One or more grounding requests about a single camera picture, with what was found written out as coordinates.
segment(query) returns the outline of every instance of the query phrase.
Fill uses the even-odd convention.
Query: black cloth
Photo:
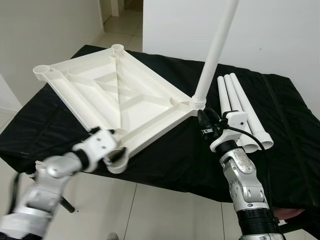
[[[73,57],[100,51],[84,46]],[[192,96],[204,63],[161,55],[130,52],[178,89]],[[307,108],[289,78],[260,74],[219,64],[207,95],[207,107],[220,114],[217,77],[235,73],[265,130],[274,140],[267,150],[273,205],[280,208],[320,206],[320,122]],[[46,85],[15,116],[0,135],[0,157],[18,172],[30,163],[70,151],[88,133]],[[265,182],[266,160],[261,151],[248,155],[258,178]],[[228,183],[217,156],[200,135],[195,117],[149,145],[129,160],[121,174],[100,163],[93,174],[119,178],[231,202]]]

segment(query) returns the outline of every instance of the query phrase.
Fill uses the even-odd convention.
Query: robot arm
[[[257,178],[254,163],[236,141],[241,133],[228,127],[244,130],[245,112],[231,111],[222,119],[210,108],[198,111],[204,138],[212,152],[220,157],[223,173],[242,231],[240,240],[283,240],[279,227],[266,200],[262,184]]]
[[[0,240],[40,240],[58,209],[69,179],[77,172],[92,172],[100,160],[112,164],[110,156],[119,158],[125,148],[109,130],[94,129],[85,141],[73,146],[72,152],[37,162],[37,180],[21,198],[13,213],[2,218]]]

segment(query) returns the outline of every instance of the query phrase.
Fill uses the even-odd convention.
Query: floor
[[[0,134],[13,117],[0,109]],[[0,175],[0,193],[7,196],[14,171],[1,159]],[[20,192],[30,184],[24,175]],[[76,211],[60,208],[47,240],[105,240],[110,232],[118,233],[120,240],[238,240],[241,235],[231,203],[191,193],[79,173],[68,183],[64,196]],[[8,201],[0,201],[0,214],[8,209]],[[315,240],[304,230],[286,238]]]
[[[143,13],[125,10],[120,17],[111,16],[104,23],[104,35],[92,45],[110,48],[121,44],[125,50],[142,52]]]

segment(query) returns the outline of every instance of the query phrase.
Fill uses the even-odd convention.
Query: cable
[[[17,203],[17,195],[19,191],[19,179],[20,179],[20,173],[17,173],[11,183],[11,192],[10,192],[10,207],[7,214],[12,214]]]
[[[238,128],[235,128],[235,127],[232,127],[232,126],[229,126],[229,125],[227,125],[226,128],[229,129],[229,130],[232,130],[232,131],[247,135],[248,137],[252,138],[259,145],[259,147],[261,148],[262,152],[264,153],[265,162],[266,162],[266,189],[267,189],[266,200],[268,202],[269,209],[270,209],[270,212],[272,214],[272,217],[274,219],[276,219],[274,211],[273,211],[273,207],[272,207],[271,184],[270,184],[270,161],[269,161],[269,157],[268,157],[268,154],[266,152],[265,147],[262,145],[262,143],[255,136],[253,136],[252,134],[250,134],[250,133],[248,133],[248,132],[246,132],[244,130],[241,130],[241,129],[238,129]],[[276,229],[283,236],[283,239],[286,240],[286,237],[281,232],[278,224],[276,224]]]

